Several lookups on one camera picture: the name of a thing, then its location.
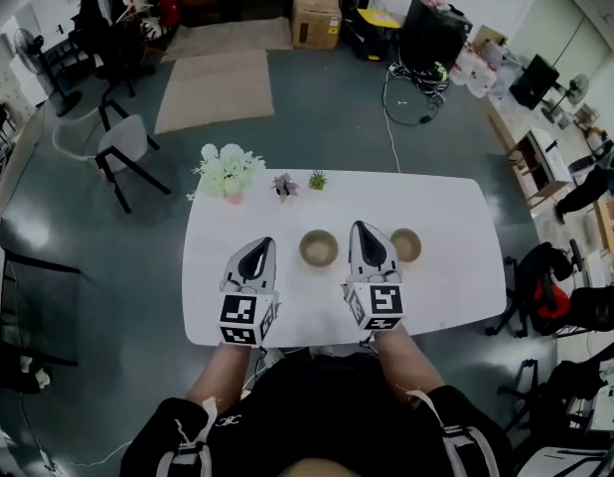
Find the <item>floor rug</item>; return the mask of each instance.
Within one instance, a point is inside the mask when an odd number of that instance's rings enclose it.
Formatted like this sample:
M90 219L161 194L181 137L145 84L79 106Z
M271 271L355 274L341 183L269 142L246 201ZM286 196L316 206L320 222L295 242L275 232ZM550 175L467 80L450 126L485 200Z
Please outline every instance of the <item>floor rug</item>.
M274 114L266 51L178 60L155 133Z
M180 27L162 62L250 50L291 50L287 18Z

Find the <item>wooden bowl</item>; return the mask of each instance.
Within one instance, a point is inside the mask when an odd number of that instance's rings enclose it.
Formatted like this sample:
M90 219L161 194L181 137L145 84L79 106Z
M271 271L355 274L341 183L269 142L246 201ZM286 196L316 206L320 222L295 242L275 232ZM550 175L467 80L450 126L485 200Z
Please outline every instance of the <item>wooden bowl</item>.
M422 253L422 242L417 233L408 228L395 230L390 236L400 261L416 261Z
M327 266L338 256L336 238L324 230L307 232L298 246L300 255L311 266Z

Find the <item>person's arm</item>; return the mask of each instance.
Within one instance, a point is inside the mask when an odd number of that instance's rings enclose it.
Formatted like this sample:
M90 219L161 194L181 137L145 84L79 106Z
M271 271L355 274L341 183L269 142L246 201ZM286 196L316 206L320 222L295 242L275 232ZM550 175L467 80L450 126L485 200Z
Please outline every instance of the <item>person's arm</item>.
M248 346L219 345L186 399L201 405L206 399L215 397L219 414L237 404L250 353Z
M393 330L376 332L375 339L374 347L384 376L398 400L409 402L406 391L429 394L445 385L435 367L401 325Z

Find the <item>small potted plant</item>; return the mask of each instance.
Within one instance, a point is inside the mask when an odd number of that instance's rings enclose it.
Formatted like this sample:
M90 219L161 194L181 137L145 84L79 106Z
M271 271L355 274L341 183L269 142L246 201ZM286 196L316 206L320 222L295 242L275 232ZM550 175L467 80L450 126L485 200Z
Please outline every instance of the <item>small potted plant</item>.
M292 182L288 173L283 173L280 177L274 178L272 189L276 190L276 194L280 196L280 203L285 203L288 196L298 196L300 186Z
M238 145L229 143L221 152L212 143L201 149L203 160L193 170L201 175L199 191L209 196L223 197L237 205L243 198L243 191L251 186L254 173L265 168L265 161L243 152ZM188 195L195 199L195 193Z
M327 185L327 177L322 171L314 170L309 176L309 189L322 191Z

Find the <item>black speaker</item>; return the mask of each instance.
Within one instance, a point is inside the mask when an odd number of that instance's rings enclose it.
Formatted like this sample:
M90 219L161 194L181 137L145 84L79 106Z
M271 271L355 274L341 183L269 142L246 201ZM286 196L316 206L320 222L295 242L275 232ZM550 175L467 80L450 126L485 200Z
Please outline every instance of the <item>black speaker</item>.
M432 69L435 62L450 71L473 24L451 6L438 11L428 0L412 0L399 31L399 55L409 71Z
M543 57L535 55L528 68L510 87L510 93L521 106L535 109L557 78L558 71Z

